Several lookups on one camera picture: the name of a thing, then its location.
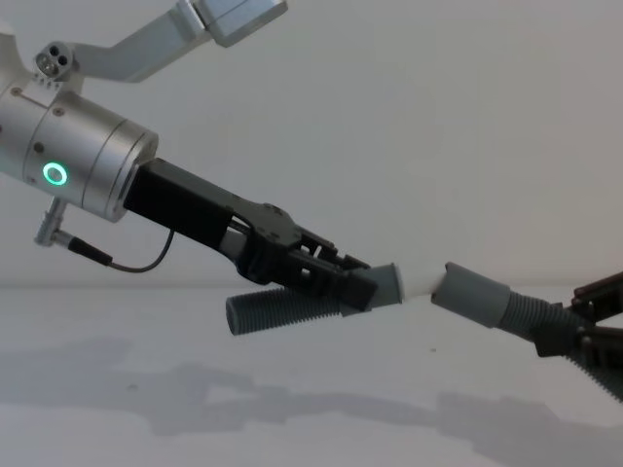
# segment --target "silver cylindrical joint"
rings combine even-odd
[[[75,92],[49,106],[24,95],[33,74],[0,34],[0,171],[112,222],[158,135]]]

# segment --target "gray plastic cap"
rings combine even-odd
[[[360,277],[373,280],[377,283],[377,285],[379,285],[379,288],[370,303],[370,309],[402,304],[404,302],[402,276],[397,265],[360,269],[356,274]],[[340,305],[340,310],[344,317],[361,312],[358,309],[354,309],[343,304]]]
[[[510,287],[454,263],[431,301],[488,328],[501,321],[510,300]]]

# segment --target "black metal bracket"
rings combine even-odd
[[[568,356],[578,351],[590,368],[623,370],[623,330],[594,326],[542,326],[532,330],[539,357]]]
[[[623,312],[623,272],[574,290],[568,312],[584,318],[583,327],[543,325],[532,330],[539,357],[579,351],[591,368],[623,370],[623,330],[597,323]]]
[[[378,285],[367,264],[301,227],[282,209],[238,197],[163,160],[142,165],[125,202],[135,212],[227,256],[238,273],[314,297],[369,309]]]
[[[623,272],[575,289],[571,310],[599,323],[623,312]]]

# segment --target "white table surface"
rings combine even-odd
[[[233,338],[240,292],[3,290],[0,465],[623,464],[590,379],[428,298]]]

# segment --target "gray flexible hose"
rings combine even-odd
[[[370,310],[402,303],[404,293],[397,265],[360,269],[355,274],[379,286]],[[352,316],[361,311],[336,299],[308,297],[288,289],[274,289],[231,297],[226,303],[227,322],[234,336],[305,323],[333,316]]]
[[[590,325],[561,305],[511,292],[508,286],[455,264],[447,264],[446,269],[446,277],[433,294],[432,302],[484,326],[532,342],[531,330],[545,324],[573,329]],[[579,350],[566,358],[623,403],[623,372],[589,368]]]

